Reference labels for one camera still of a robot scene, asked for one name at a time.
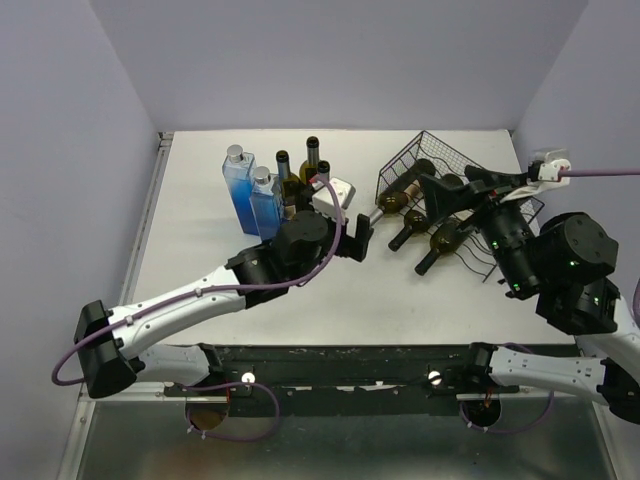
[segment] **clear plastic bottle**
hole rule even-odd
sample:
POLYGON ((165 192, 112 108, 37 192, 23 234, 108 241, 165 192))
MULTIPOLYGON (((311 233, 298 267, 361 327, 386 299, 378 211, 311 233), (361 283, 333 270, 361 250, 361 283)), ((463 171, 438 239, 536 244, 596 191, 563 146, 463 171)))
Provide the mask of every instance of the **clear plastic bottle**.
POLYGON ((271 175, 267 167, 253 171, 251 207, 262 241, 275 237, 283 217, 282 194, 277 175, 271 175))
POLYGON ((255 156, 252 153, 245 153, 240 145, 231 145, 227 149, 222 175, 227 182, 242 231, 250 235, 258 235, 250 201, 254 168, 255 156))

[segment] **black wire rack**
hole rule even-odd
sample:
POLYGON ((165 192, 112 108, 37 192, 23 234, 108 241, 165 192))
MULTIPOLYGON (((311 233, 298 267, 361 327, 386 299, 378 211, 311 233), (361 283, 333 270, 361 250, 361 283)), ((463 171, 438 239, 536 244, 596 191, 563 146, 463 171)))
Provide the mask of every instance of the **black wire rack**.
MULTIPOLYGON (((376 199, 378 195, 388 189, 398 177, 409 170, 419 158, 426 158, 435 165, 437 177, 454 174, 459 177, 463 183, 468 183, 467 177, 464 175, 464 169, 467 165, 484 168, 482 165, 474 162, 425 130, 420 132, 380 169, 376 199)), ((402 209, 400 214, 404 216, 410 210, 418 210, 426 213, 422 198, 422 194, 414 197, 409 205, 402 209)), ((537 198, 532 198, 524 202, 520 209, 527 223, 531 223, 543 207, 544 202, 537 198)), ((459 220, 464 220, 470 214, 470 211, 458 212, 455 216, 459 220)), ((432 227, 431 232, 433 232, 436 227, 437 226, 432 227)), ((462 244, 455 255, 465 267, 481 276, 483 282, 485 282, 496 269, 496 263, 491 255, 491 251, 485 245, 484 240, 477 236, 475 232, 462 244)))

